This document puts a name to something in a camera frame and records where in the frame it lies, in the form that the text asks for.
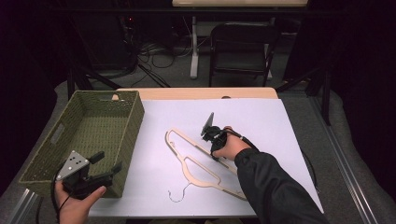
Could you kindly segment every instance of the cable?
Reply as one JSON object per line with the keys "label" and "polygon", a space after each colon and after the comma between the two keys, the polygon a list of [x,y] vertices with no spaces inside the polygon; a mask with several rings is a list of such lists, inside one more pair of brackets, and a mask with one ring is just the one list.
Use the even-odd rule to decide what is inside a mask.
{"label": "cable", "polygon": [[59,206],[59,211],[61,211],[61,209],[64,207],[64,204],[69,200],[69,198],[70,198],[70,194],[69,194],[69,196],[67,196],[67,198],[64,200],[64,202],[61,204],[61,206]]}
{"label": "cable", "polygon": [[309,158],[308,158],[308,156],[305,154],[305,152],[304,152],[301,148],[300,148],[300,150],[301,150],[301,152],[303,153],[303,156],[304,156],[304,157],[306,158],[306,160],[308,161],[309,166],[311,167],[312,176],[314,177],[314,186],[315,186],[315,189],[318,190],[318,181],[317,181],[317,175],[316,175],[316,173],[315,173],[314,166],[312,165],[311,160],[309,160]]}
{"label": "cable", "polygon": [[145,77],[147,76],[147,74],[145,74],[142,78],[140,78],[139,80],[137,80],[136,82],[131,84],[131,87],[133,87],[134,85],[136,85],[137,83],[139,83],[140,81],[142,81]]}
{"label": "cable", "polygon": [[186,25],[187,31],[189,32],[189,35],[191,36],[191,31],[190,31],[189,25],[187,24],[186,19],[184,17],[182,17],[182,18],[183,18],[184,24]]}
{"label": "cable", "polygon": [[56,198],[55,198],[55,183],[56,183],[56,177],[58,176],[59,172],[62,170],[62,168],[64,167],[65,161],[59,166],[59,168],[57,169],[56,173],[54,174],[53,178],[52,178],[52,182],[50,185],[50,198],[52,201],[52,206],[53,209],[55,210],[56,213],[56,221],[57,223],[59,223],[60,219],[60,208],[58,208],[58,204],[56,203]]}
{"label": "cable", "polygon": [[182,48],[183,50],[182,50],[180,53],[175,53],[175,52],[174,52],[175,56],[176,56],[176,57],[184,57],[184,56],[186,56],[187,54],[189,54],[190,51],[191,51],[191,48],[189,48],[189,51],[187,52],[187,54],[184,54],[184,51],[186,51],[188,45],[189,45],[189,41],[186,41],[186,44],[184,45],[184,48]]}
{"label": "cable", "polygon": [[35,211],[35,223],[39,224],[39,219],[40,219],[40,208],[41,208],[41,204],[44,201],[44,197],[40,197],[40,201],[38,202],[38,206],[37,206],[37,210]]}
{"label": "cable", "polygon": [[117,77],[125,77],[125,76],[128,76],[128,75],[131,75],[132,73],[134,73],[135,71],[136,71],[136,67],[137,66],[135,66],[134,68],[132,68],[132,67],[128,67],[128,68],[126,68],[124,71],[122,71],[122,72],[120,72],[120,73],[117,73],[117,74],[113,74],[113,75],[104,75],[104,74],[100,74],[102,77],[106,77],[106,78],[108,78],[108,79],[113,79],[113,78],[117,78]]}
{"label": "cable", "polygon": [[209,36],[205,37],[205,39],[201,43],[199,43],[197,45],[197,47],[200,47],[201,45],[203,45],[206,42],[206,40],[208,40],[208,39],[209,39]]}
{"label": "cable", "polygon": [[146,63],[143,61],[142,61],[142,63],[145,65],[145,67],[148,66],[148,68],[146,67],[148,70],[152,70],[152,67],[151,67],[151,65],[149,65],[149,63]]}
{"label": "cable", "polygon": [[171,54],[170,54],[170,56],[172,56],[172,61],[171,61],[168,65],[166,65],[166,66],[159,66],[159,65],[156,65],[155,62],[154,62],[154,56],[155,56],[155,54],[152,55],[152,57],[151,57],[151,63],[152,63],[152,65],[153,65],[154,67],[156,67],[156,68],[167,68],[167,67],[172,66],[172,64],[174,64],[174,62],[175,62],[175,54],[174,54],[173,52],[171,52]]}
{"label": "cable", "polygon": [[242,141],[244,141],[246,144],[248,144],[250,147],[258,149],[256,146],[254,146],[253,143],[251,143],[246,137],[242,136],[241,134],[237,133],[236,131],[232,130],[232,129],[223,129],[221,130],[222,132],[225,133],[230,133],[233,134],[235,136],[237,136],[238,138],[240,138]]}
{"label": "cable", "polygon": [[[187,49],[187,43],[186,43],[186,47],[183,49],[183,51],[181,51],[181,53],[184,52],[186,49]],[[191,40],[191,46],[189,47],[189,51],[187,51],[187,53],[185,53],[185,54],[180,53],[177,55],[177,57],[179,57],[179,58],[185,57],[191,53],[191,50],[192,50],[192,40]]]}
{"label": "cable", "polygon": [[142,69],[149,77],[151,77],[151,79],[153,81],[155,81],[159,86],[161,87],[171,87],[168,83],[166,83],[166,81],[159,76],[158,74],[148,70],[145,66],[143,66],[142,64],[138,65],[140,69]]}
{"label": "cable", "polygon": [[149,62],[149,56],[147,56],[147,55],[141,55],[141,56],[148,57],[148,59],[145,61],[145,60],[141,59],[139,56],[137,56],[137,58],[138,58],[142,63],[148,63],[148,62]]}

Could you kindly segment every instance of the wooden table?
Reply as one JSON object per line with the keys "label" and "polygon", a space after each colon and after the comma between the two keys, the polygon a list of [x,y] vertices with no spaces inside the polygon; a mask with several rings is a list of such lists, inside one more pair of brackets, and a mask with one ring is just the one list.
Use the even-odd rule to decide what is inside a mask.
{"label": "wooden table", "polygon": [[118,91],[139,91],[142,100],[191,100],[231,98],[277,99],[273,88],[122,88]]}

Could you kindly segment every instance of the hand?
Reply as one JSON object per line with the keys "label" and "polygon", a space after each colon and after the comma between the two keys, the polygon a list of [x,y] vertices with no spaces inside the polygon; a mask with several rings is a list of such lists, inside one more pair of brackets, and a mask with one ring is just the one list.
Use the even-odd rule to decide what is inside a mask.
{"label": "hand", "polygon": [[55,183],[55,190],[58,199],[58,206],[61,206],[65,202],[59,211],[60,224],[79,224],[84,223],[87,220],[88,213],[90,212],[92,205],[106,192],[106,187],[100,187],[84,200],[78,200],[71,197],[68,198],[69,194],[64,191],[62,181]]}
{"label": "hand", "polygon": [[[232,130],[233,128],[230,126],[226,126],[224,129],[230,129]],[[225,146],[219,150],[216,150],[212,153],[214,157],[225,157],[228,160],[234,161],[235,156],[242,151],[245,148],[250,147],[247,143],[242,141],[240,138],[237,136],[227,133],[227,142]]]}

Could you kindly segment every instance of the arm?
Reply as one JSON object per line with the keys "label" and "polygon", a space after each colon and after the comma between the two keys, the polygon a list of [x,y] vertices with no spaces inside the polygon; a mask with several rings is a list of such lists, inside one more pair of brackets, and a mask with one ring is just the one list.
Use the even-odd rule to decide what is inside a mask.
{"label": "arm", "polygon": [[213,155],[235,161],[242,190],[261,223],[329,223],[272,155],[252,149],[230,134],[224,148]]}

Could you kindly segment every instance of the green woven basket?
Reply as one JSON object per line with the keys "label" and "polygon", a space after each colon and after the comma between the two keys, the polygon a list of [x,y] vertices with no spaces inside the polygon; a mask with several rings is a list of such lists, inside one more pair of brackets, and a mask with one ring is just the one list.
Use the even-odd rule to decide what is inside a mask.
{"label": "green woven basket", "polygon": [[52,178],[72,150],[85,158],[104,151],[105,157],[90,166],[90,175],[108,172],[121,161],[122,169],[104,195],[121,197],[144,113],[138,91],[76,91],[20,184],[40,196],[50,196]]}

